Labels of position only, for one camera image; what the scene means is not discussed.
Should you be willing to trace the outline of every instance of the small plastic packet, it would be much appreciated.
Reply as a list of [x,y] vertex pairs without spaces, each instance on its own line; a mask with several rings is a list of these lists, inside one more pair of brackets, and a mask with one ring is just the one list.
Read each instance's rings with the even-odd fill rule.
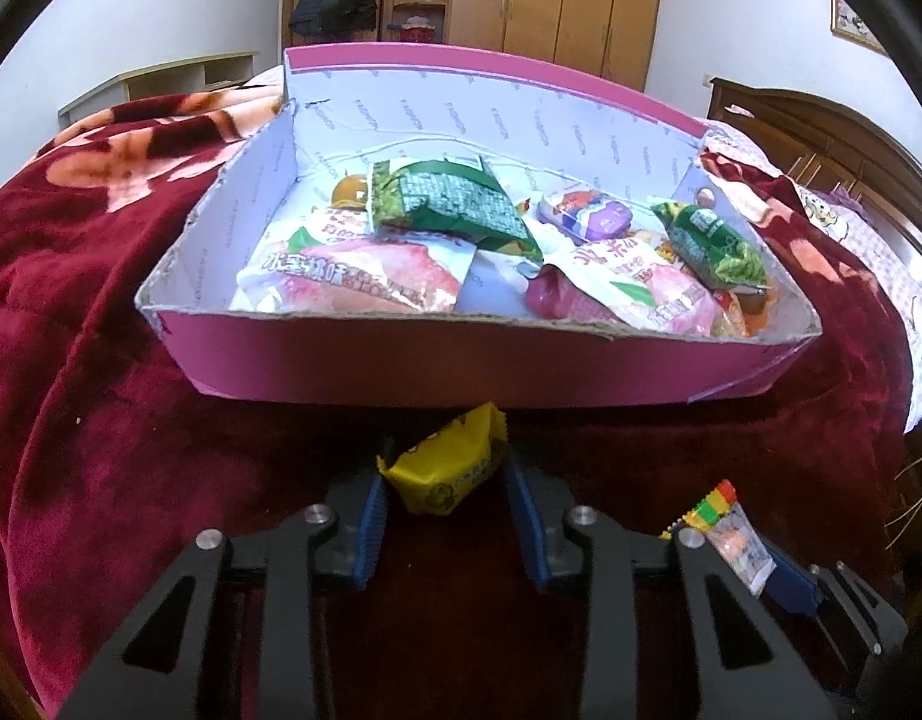
[[738,295],[728,290],[714,290],[714,302],[722,309],[722,315],[714,321],[714,336],[722,338],[750,338],[751,330],[738,303]]
[[738,579],[751,590],[751,594],[755,597],[761,595],[776,565],[744,509],[741,509],[741,504],[737,501],[731,504],[724,517],[705,536],[738,574]]
[[517,208],[483,160],[390,159],[368,176],[373,230],[448,233],[487,251],[541,259]]
[[767,288],[761,255],[710,208],[665,202],[652,206],[671,248],[709,290]]
[[394,486],[408,512],[443,517],[498,469],[507,440],[504,413],[485,403],[428,436],[394,464],[378,457],[378,472]]
[[574,189],[544,196],[538,218],[584,244],[620,238],[631,226],[632,213],[616,197],[595,189]]
[[319,235],[324,237],[324,225],[313,229],[312,233],[309,220],[287,241],[270,240],[258,247],[237,274],[238,287],[253,309],[321,314],[450,312],[474,259],[474,244],[437,233],[370,236],[337,229],[328,236],[329,242],[318,242]]
[[751,593],[757,597],[775,570],[773,557],[738,503],[738,493],[727,479],[693,509],[674,522],[661,538],[671,539],[680,528],[704,533]]
[[639,330],[710,336],[719,306],[688,271],[637,238],[585,244],[546,257],[581,292]]

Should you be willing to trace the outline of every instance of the wooden headboard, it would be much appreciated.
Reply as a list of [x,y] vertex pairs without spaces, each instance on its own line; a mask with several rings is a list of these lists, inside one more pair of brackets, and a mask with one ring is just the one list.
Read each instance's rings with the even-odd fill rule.
[[901,143],[825,98],[723,79],[712,86],[709,119],[746,133],[802,186],[831,191],[842,184],[922,286],[922,166]]

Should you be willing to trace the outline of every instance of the pink snack package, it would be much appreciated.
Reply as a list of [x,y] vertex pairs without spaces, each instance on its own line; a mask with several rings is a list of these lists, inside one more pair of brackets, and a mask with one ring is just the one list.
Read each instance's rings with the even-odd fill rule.
[[525,303],[545,319],[573,319],[574,322],[622,324],[594,298],[585,295],[554,265],[546,265],[527,283]]
[[300,249],[285,242],[259,252],[238,274],[238,284],[262,312],[450,312],[474,250],[470,242],[430,232],[364,235]]
[[611,314],[639,330],[710,336],[714,319],[722,314],[698,279],[636,238],[555,252],[546,263],[543,272],[553,266],[558,277],[546,274],[537,285],[532,283],[526,300],[532,310],[549,319],[610,322],[606,317]]

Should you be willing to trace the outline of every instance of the picture frame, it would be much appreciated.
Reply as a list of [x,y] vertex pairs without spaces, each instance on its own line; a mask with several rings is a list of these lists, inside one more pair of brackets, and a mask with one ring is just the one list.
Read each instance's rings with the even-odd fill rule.
[[831,31],[839,38],[887,56],[885,47],[844,0],[831,0]]

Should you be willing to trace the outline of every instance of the white wall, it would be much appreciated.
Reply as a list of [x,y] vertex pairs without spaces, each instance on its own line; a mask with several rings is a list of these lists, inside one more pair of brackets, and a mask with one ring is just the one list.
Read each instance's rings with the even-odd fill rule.
[[705,74],[854,108],[922,164],[922,109],[886,56],[831,33],[831,0],[661,0],[646,93],[704,116]]
[[280,0],[54,0],[0,68],[0,186],[58,133],[58,110],[123,71],[215,53],[277,64]]

